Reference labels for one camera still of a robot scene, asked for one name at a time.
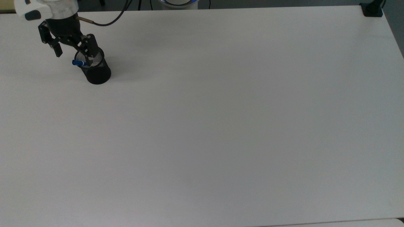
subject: pen holder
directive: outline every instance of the pen holder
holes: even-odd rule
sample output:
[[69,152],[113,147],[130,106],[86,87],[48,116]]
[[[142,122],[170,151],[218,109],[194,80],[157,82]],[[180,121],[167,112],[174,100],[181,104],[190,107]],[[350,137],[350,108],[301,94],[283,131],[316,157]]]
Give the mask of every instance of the pen holder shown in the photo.
[[104,58],[104,52],[99,48],[98,54],[93,58],[88,58],[77,52],[74,56],[73,64],[77,65],[86,76],[88,82],[92,84],[103,84],[111,77],[111,70]]

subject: mesh cup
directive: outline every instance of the mesh cup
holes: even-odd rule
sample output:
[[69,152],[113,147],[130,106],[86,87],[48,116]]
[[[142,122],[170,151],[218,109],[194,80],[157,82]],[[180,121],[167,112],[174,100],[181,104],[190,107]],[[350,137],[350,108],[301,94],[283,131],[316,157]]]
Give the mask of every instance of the mesh cup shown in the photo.
[[74,60],[83,61],[88,64],[79,66],[79,68],[83,71],[88,82],[92,84],[103,84],[111,77],[111,70],[105,61],[104,52],[101,48],[99,48],[99,50],[90,66],[88,66],[89,63],[86,62],[86,58],[81,52],[77,52],[74,56]]

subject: robotic arm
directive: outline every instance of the robotic arm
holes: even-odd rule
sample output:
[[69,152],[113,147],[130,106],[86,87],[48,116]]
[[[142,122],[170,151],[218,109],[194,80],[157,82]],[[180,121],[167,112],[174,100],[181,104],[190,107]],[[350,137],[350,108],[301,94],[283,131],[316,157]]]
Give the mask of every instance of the robotic arm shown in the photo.
[[14,5],[17,14],[25,20],[44,19],[38,26],[41,40],[49,44],[57,57],[63,53],[60,43],[72,46],[77,50],[72,63],[81,68],[90,83],[109,80],[111,70],[94,35],[81,33],[76,0],[14,0]]

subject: table surface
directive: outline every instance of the table surface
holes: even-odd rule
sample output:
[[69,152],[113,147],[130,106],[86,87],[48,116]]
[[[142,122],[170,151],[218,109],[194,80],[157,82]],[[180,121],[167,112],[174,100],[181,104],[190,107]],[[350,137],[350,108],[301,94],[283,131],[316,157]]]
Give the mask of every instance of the table surface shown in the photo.
[[[117,12],[80,13],[98,23]],[[126,12],[103,85],[0,15],[2,226],[404,216],[404,60],[360,6]]]

